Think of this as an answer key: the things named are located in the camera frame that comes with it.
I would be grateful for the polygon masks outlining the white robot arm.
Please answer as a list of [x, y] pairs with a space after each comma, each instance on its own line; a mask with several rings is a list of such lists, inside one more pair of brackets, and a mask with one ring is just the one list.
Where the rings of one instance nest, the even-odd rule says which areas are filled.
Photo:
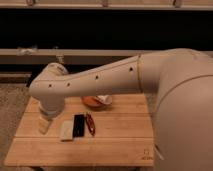
[[151, 52], [77, 74], [50, 63], [29, 92], [49, 118], [68, 97], [155, 93], [153, 171], [213, 171], [213, 56], [205, 52]]

